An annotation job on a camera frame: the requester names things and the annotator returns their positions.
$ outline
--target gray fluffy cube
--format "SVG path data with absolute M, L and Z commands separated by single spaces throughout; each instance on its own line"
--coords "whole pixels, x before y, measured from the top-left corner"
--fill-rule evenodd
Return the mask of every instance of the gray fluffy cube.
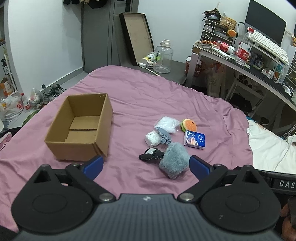
M 175 179 L 180 173 L 189 167 L 190 155 L 185 147 L 178 142 L 172 142 L 159 163 L 159 168 L 168 174 L 168 177 Z

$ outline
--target computer monitor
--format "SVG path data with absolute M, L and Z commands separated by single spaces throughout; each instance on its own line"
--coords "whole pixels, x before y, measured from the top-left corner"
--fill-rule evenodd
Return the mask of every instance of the computer monitor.
M 287 23 L 266 7 L 250 0 L 245 23 L 281 46 Z

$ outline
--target blue gripper pad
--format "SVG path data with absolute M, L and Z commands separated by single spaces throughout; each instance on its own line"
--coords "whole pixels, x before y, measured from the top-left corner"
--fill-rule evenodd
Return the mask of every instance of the blue gripper pad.
M 104 160 L 102 156 L 95 156 L 83 165 L 81 171 L 91 180 L 94 180 L 103 170 Z
M 200 181 L 213 171 L 213 166 L 208 164 L 198 156 L 190 157 L 189 168 L 190 168 L 190 171 Z

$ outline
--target pink fabric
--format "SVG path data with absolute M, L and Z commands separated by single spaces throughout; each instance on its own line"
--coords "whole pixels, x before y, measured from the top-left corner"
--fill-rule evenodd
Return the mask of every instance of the pink fabric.
M 11 204 L 41 164 L 48 163 L 53 169 L 69 164 L 55 159 L 44 138 L 65 97 L 82 93 L 108 93 L 110 96 L 113 120 L 109 155 L 95 181 L 117 197 L 121 193 L 173 193 L 177 196 L 198 182 L 190 170 L 170 180 L 157 165 L 138 159 L 148 148 L 145 135 L 162 116 L 193 119 L 198 131 L 205 134 L 206 148 L 186 147 L 189 154 L 228 168 L 252 164 L 246 133 L 248 121 L 240 110 L 222 99 L 205 96 L 163 77 L 107 66 L 93 71 L 50 102 L 0 152 L 1 225 L 17 230 L 10 212 Z M 173 142 L 183 143 L 183 138 L 182 131 L 172 134 Z

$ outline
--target blue tissue pack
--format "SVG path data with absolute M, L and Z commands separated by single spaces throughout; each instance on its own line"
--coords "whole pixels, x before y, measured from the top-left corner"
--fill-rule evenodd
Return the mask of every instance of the blue tissue pack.
M 204 149 L 205 135 L 194 131 L 186 131 L 184 134 L 184 146 Z

